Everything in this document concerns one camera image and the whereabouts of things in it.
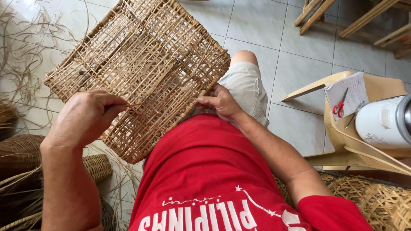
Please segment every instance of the metal lid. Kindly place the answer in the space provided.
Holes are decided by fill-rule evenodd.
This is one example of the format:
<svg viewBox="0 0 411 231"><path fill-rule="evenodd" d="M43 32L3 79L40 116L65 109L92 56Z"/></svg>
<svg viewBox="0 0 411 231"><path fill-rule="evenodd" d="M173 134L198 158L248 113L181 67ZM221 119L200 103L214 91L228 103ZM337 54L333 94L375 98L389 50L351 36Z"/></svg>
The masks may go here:
<svg viewBox="0 0 411 231"><path fill-rule="evenodd" d="M411 94L406 95L398 104L395 121L401 136L411 144Z"/></svg>

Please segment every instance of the scissors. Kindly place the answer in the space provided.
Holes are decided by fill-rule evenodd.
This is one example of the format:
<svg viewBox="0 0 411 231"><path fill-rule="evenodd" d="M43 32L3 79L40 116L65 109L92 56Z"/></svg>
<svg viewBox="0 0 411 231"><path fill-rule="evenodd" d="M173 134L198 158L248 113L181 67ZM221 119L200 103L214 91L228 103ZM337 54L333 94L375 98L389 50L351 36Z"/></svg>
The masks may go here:
<svg viewBox="0 0 411 231"><path fill-rule="evenodd" d="M332 113L337 114L338 117L342 118L344 116L344 100L347 96L348 88L345 90L345 93L342 97L342 100L332 108Z"/></svg>

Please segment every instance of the metal tool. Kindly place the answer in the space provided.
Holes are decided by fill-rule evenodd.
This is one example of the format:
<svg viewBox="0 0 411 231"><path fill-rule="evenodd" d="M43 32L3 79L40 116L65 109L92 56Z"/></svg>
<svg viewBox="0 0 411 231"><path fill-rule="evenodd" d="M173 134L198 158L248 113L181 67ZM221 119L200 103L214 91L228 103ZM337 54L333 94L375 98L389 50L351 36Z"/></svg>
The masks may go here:
<svg viewBox="0 0 411 231"><path fill-rule="evenodd" d="M351 121L353 121L354 117L357 115L357 113L360 111L360 109L364 106L364 103L365 103L365 99L363 99L363 101L360 103L360 105L358 105L358 107L357 107L357 109L354 113L354 116L350 119L350 121L348 122L348 124L347 124L347 126L345 127L344 130L347 130L348 126L350 126Z"/></svg>
<svg viewBox="0 0 411 231"><path fill-rule="evenodd" d="M345 97L347 96L348 88L345 90L345 93L342 97L342 100L338 103L338 105L335 105L332 109L332 113L337 114L338 117L342 118L344 117L344 100Z"/></svg>

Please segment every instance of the beige plastic chair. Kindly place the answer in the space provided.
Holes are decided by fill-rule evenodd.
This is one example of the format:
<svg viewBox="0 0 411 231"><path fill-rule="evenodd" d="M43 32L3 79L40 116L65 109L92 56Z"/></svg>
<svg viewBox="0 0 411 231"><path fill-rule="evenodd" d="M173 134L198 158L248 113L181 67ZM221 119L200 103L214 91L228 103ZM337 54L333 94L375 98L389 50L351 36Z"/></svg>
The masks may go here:
<svg viewBox="0 0 411 231"><path fill-rule="evenodd" d="M301 95L323 89L352 74L354 72L346 71L325 77L287 95L282 101L292 100ZM404 82L399 79L364 74L364 81L370 103L379 99L407 94ZM349 115L335 121L326 100L324 123L335 151L306 156L305 159L313 166L360 166L411 176L411 168L399 161L411 157L411 151L379 149L365 143L356 132L354 121L347 130L344 130L352 116Z"/></svg>

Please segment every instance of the person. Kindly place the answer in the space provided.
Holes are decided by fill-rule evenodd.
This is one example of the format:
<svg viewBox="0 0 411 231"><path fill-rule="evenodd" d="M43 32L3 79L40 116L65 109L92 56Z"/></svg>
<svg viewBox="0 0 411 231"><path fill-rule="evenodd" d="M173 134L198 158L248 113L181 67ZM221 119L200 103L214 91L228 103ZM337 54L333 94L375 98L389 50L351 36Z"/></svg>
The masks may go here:
<svg viewBox="0 0 411 231"><path fill-rule="evenodd" d="M82 151L126 104L95 90L76 93L60 112L40 146L43 231L103 229ZM267 130L267 94L252 52L237 52L197 107L216 115L193 116L160 139L145 162L129 230L372 230L355 203L333 196L298 151Z"/></svg>

